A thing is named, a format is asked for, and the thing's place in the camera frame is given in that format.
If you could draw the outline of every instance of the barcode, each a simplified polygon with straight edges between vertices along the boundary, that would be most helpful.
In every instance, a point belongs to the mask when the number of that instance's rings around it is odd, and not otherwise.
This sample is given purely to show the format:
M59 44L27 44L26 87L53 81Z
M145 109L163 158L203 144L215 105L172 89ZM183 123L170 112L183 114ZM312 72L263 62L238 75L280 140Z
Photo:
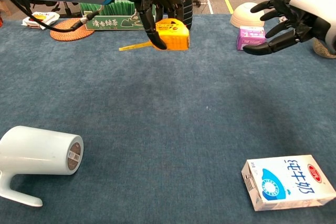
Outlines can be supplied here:
M79 161L79 155L77 155L76 153L74 152L69 152L69 158L71 158L72 160L75 160L75 161Z

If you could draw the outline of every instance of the blue logo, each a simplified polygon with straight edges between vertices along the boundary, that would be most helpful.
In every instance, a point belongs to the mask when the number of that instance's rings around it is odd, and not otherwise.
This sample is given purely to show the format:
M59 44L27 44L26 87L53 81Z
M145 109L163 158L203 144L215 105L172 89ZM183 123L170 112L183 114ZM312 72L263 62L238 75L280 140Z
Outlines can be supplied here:
M267 169L262 169L262 195L267 200L277 200L286 198L286 190L280 180Z

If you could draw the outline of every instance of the green box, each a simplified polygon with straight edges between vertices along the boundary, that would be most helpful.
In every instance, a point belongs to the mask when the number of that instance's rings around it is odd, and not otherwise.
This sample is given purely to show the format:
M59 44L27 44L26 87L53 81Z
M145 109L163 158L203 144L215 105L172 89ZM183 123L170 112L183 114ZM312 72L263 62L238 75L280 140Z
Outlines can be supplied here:
M143 30L138 15L133 16L96 16L85 24L87 30Z

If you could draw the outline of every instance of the pink box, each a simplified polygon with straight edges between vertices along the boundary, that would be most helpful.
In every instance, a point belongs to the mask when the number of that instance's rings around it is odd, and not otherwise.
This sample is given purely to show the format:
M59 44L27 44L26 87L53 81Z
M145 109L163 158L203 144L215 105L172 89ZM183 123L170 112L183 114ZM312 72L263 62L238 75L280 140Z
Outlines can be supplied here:
M241 26L237 37L237 49L243 50L245 45L260 45L266 42L263 27Z

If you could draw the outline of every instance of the white cup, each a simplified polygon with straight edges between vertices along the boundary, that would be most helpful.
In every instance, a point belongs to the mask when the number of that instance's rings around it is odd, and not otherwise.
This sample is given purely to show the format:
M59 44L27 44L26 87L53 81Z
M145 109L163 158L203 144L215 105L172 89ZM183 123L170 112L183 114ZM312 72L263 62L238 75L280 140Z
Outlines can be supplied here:
M0 140L0 196L41 207L41 199L12 190L12 178L17 174L72 175L82 156L79 135L16 126Z

